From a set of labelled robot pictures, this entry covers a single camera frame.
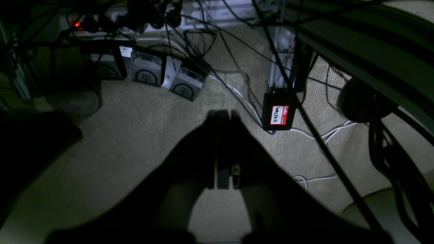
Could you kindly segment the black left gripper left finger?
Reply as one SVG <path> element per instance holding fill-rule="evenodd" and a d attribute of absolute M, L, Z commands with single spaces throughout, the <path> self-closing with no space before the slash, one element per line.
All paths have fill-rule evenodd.
<path fill-rule="evenodd" d="M 213 181 L 214 152 L 208 125 L 178 142 L 164 162 L 123 200 L 77 227 L 51 233 L 52 244 L 195 244 L 188 231 L 194 204 Z"/>

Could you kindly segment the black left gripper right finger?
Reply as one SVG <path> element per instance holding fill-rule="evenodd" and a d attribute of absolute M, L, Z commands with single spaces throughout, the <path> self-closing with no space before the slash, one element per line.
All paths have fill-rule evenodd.
<path fill-rule="evenodd" d="M 243 244 L 389 244 L 382 230 L 349 223 L 327 210 L 280 168 L 231 111 L 232 155 L 252 231 Z"/>

